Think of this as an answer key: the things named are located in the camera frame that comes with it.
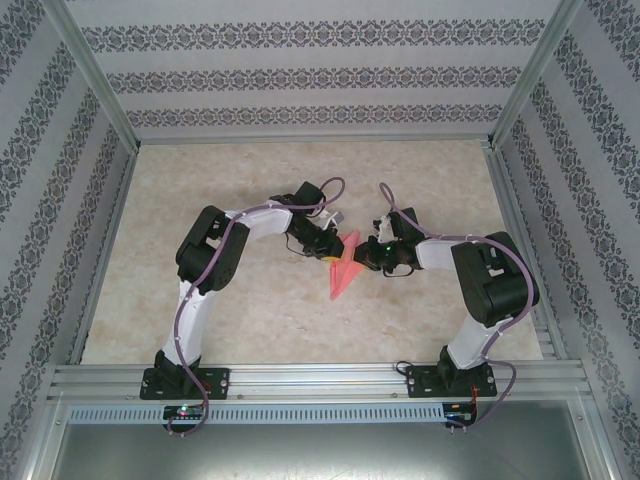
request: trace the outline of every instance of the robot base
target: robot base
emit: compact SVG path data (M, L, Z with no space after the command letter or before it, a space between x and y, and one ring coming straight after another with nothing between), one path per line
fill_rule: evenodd
M495 397L498 395L493 369L483 363L468 370L459 370L453 364L447 347L442 349L437 365L407 366L409 398L434 397Z
M191 365L191 371L207 390L209 400L226 400L229 391L228 368L199 368L198 359ZM174 365L160 350L153 368L147 368L140 387L142 400L202 400L202 393L196 388L184 369Z

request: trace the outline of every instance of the floor surface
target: floor surface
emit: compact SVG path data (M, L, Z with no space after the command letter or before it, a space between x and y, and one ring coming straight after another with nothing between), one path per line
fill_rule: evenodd
M373 233L372 220L389 208L380 181L431 231L504 229L478 142L145 146L83 363L153 362L177 305L175 253L203 207L239 210L334 175L347 182L334 207L345 216L344 233ZM329 265L294 255L284 244L279 235L247 245L207 326L204 363L434 361L465 318L455 272L390 279L364 271L332 302ZM542 358L531 320L510 329L492 356Z

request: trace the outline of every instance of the red object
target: red object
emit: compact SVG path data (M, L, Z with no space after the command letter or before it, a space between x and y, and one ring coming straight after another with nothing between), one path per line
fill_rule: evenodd
M360 243L360 232L356 230L350 235L339 234L338 236L344 244L344 250L342 258L332 261L329 267L331 300L338 298L364 268L362 264L353 261L353 254Z

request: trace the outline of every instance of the damask pattern wall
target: damask pattern wall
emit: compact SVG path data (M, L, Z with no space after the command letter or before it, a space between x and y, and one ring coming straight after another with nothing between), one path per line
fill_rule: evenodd
M9 479L48 368L69 359L131 157L37 1L2 2L0 32L0 479Z
M143 140L491 132L558 0L74 0Z
M585 2L502 148L624 478L640 477L639 7Z

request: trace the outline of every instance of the cable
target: cable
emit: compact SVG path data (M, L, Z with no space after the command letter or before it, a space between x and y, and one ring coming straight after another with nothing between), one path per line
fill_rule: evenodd
M327 201L327 196L323 193L322 194L322 201L326 202ZM320 214L324 212L324 207L322 207L320 210L318 210L318 213L315 213L313 215L307 215L307 218L316 218L318 216L320 216Z
M181 438L184 438L188 435L193 435L200 428L202 428L204 423L209 418L209 396L207 395L207 391L202 385L202 383L200 383L200 380L198 380L198 378L189 368L189 364L187 363L187 360L184 358L184 354L182 353L182 347L180 347L180 335L179 335L180 318L182 317L182 312L184 312L184 309L187 306L187 303L189 302L189 300L191 299L191 296L193 295L193 292L195 291L195 289L198 288L198 286L205 281L205 279L209 276L209 274L213 270L213 267L215 267L216 263L218 262L218 259L220 258L220 254L222 253L224 246L227 243L227 240L229 239L229 235L231 234L231 228L238 220L240 220L245 215L248 215L250 213L257 212L260 210L309 210L310 208L313 208L315 210L316 208L324 208L327 205L338 200L344 193L346 182L342 177L329 178L326 182L322 184L322 187L320 187L320 190L323 190L327 185L335 181L338 181L341 183L340 191L329 200L325 200L316 205L280 205L280 204L257 205L255 207L251 207L246 210L243 210L242 212L237 213L229 221L229 224L227 225L227 228L225 229L224 233L222 234L222 238L220 239L220 244L218 245L218 248L216 248L216 251L213 254L213 257L209 261L209 264L204 269L202 274L198 277L198 279L191 284L191 287L189 287L187 294L184 296L184 298L180 302L180 305L178 306L178 311L176 312L176 316L173 322L173 341L176 347L176 353L178 354L178 358L180 359L180 364L182 365L182 368L184 369L185 373L191 379L191 381L196 385L198 390L200 390L200 393L202 393L205 411L204 411L204 415L202 415L202 418L200 419L200 422L198 422L196 425L193 426L193 428L187 430L186 432L176 432L172 430L171 424L173 420L175 420L175 418L174 417L170 418L169 422L167 423L167 430L170 436L179 436Z
M480 418L480 420L478 420L476 423L471 425L471 427L476 427L480 425L486 418L494 414L495 410L498 407L500 407L505 397L509 395L509 392L513 388L513 384L516 381L517 371L516 371L516 367L513 364L505 361L489 360L487 355L489 353L489 350L493 346L493 344L496 343L498 338L502 336L503 332L507 328L512 327L513 325L518 323L531 311L531 308L533 307L533 301L535 298L535 290L533 287L533 277L531 276L531 272L529 271L529 268L527 267L527 265L511 249L505 247L499 242L496 242L495 240L491 240L490 238L480 237L476 235L439 235L436 233L429 232L426 228L418 225L417 222L415 222L407 214L405 214L402 210L400 210L400 208L398 208L398 206L395 203L395 197L393 196L393 192L391 191L391 188L389 187L389 185L387 185L384 182L381 182L380 191L382 192L382 196L385 198L385 200L389 203L389 205L391 205L391 210L392 211L395 210L396 212L398 212L398 214L404 220L406 220L410 225L412 225L414 228L422 232L427 238L435 238L437 240L453 240L453 241L460 241L460 242L476 241L476 242L486 243L487 245L490 245L502 251L511 260L513 260L524 276L524 280L527 284L527 303L525 304L524 309L513 320L505 323L500 328L498 328L498 330L491 336L487 344L484 346L484 348L482 349L482 352L480 352L480 355L490 365L509 367L512 371L511 380L509 381L507 388L504 389L504 391L502 392L502 394L500 395L496 403L493 405L493 407L486 414L484 414L482 418Z

